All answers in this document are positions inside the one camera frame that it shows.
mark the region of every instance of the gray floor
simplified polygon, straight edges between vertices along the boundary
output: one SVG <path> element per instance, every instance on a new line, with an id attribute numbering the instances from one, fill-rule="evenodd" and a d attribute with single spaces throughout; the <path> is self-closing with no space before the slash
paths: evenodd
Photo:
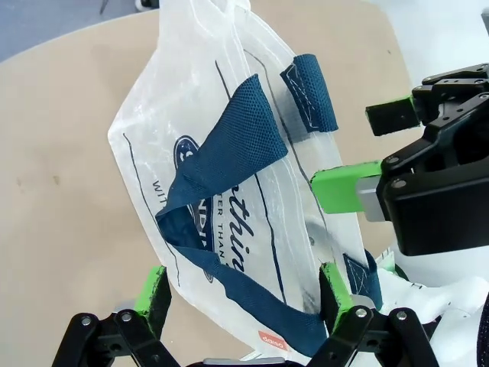
<path id="1" fill-rule="evenodd" d="M 52 38 L 136 12 L 134 0 L 0 0 L 0 62 Z"/>

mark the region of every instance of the screw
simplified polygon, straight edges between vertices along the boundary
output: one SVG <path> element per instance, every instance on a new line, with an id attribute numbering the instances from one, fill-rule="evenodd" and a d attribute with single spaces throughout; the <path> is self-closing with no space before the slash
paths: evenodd
<path id="1" fill-rule="evenodd" d="M 401 321 L 404 321 L 405 319 L 407 319 L 407 315 L 404 311 L 398 312 L 396 317 Z"/>
<path id="2" fill-rule="evenodd" d="M 394 157 L 394 156 L 389 157 L 389 158 L 387 159 L 387 163 L 388 163 L 388 164 L 394 164 L 394 163 L 396 163 L 396 162 L 398 162 L 398 161 L 399 161 L 399 158 L 398 158 L 398 157 Z"/>
<path id="3" fill-rule="evenodd" d="M 367 311 L 363 308 L 359 308 L 358 310 L 356 310 L 355 315 L 357 315 L 358 317 L 366 317 Z"/>
<path id="4" fill-rule="evenodd" d="M 121 320 L 127 323 L 128 321 L 131 321 L 132 316 L 129 312 L 124 312 L 121 316 Z"/>
<path id="5" fill-rule="evenodd" d="M 401 187 L 405 187 L 407 184 L 407 182 L 405 180 L 395 180 L 391 186 L 394 188 L 394 189 L 400 189 Z"/>
<path id="6" fill-rule="evenodd" d="M 88 316 L 82 317 L 82 325 L 88 326 L 92 322 L 92 319 Z"/>

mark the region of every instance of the table surface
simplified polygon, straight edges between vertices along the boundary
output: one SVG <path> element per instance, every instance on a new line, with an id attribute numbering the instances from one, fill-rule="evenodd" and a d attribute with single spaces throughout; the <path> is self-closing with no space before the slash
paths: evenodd
<path id="1" fill-rule="evenodd" d="M 297 54 L 318 57 L 344 163 L 383 158 L 419 134 L 375 138 L 364 117 L 365 106 L 409 92 L 394 34 L 373 5 L 268 0 L 252 8 Z M 72 315 L 105 317 L 137 296 L 158 263 L 106 137 L 154 51 L 157 16 L 82 29 L 0 64 L 3 365 L 50 365 Z M 366 247 L 379 253 L 391 227 L 360 220 Z M 250 351 L 173 293 L 163 341 L 180 363 Z"/>

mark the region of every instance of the blue strap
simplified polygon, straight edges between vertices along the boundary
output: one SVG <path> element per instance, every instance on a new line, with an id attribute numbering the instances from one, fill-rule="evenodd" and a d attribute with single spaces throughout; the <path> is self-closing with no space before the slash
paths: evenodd
<path id="1" fill-rule="evenodd" d="M 179 165 L 167 206 L 156 215 L 156 220 L 165 240 L 216 278 L 229 299 L 281 335 L 296 351 L 312 356 L 326 339 L 320 316 L 287 306 L 247 275 L 221 264 L 216 253 L 203 249 L 186 208 L 232 187 L 236 189 L 286 154 L 270 105 L 258 76 L 254 75 L 236 89 L 200 149 Z"/>
<path id="2" fill-rule="evenodd" d="M 280 76 L 292 93 L 307 132 L 338 130 L 331 99 L 316 56 L 304 54 L 294 57 L 292 64 Z"/>
<path id="3" fill-rule="evenodd" d="M 343 254 L 351 292 L 369 297 L 374 302 L 375 308 L 380 310 L 383 301 L 381 283 L 377 274 L 377 263 L 370 252 L 365 250 L 365 254 L 367 256 L 368 268 L 348 255 Z"/>

